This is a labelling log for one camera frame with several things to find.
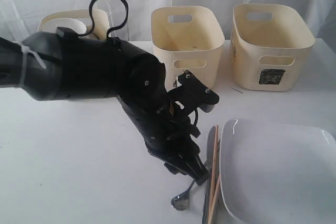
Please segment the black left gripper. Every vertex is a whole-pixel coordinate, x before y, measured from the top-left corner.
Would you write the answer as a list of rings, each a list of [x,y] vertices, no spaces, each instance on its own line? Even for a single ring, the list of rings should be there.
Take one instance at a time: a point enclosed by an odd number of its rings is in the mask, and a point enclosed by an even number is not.
[[[164,161],[172,174],[189,175],[197,185],[209,179],[209,171],[199,157],[200,149],[191,139],[200,132],[176,104],[170,103],[175,112],[172,115],[167,104],[153,109],[142,108],[123,97],[118,97],[118,101],[144,138],[149,153]]]

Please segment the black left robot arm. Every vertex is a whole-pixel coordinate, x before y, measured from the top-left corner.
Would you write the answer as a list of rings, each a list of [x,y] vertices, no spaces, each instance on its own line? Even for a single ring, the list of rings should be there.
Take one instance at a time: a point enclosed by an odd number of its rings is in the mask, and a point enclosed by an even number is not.
[[[2,88],[21,88],[38,101],[117,98],[148,152],[202,185],[209,172],[190,114],[209,111],[218,98],[188,70],[172,90],[165,77],[156,56],[116,37],[95,40],[61,28],[19,42],[1,39]]]

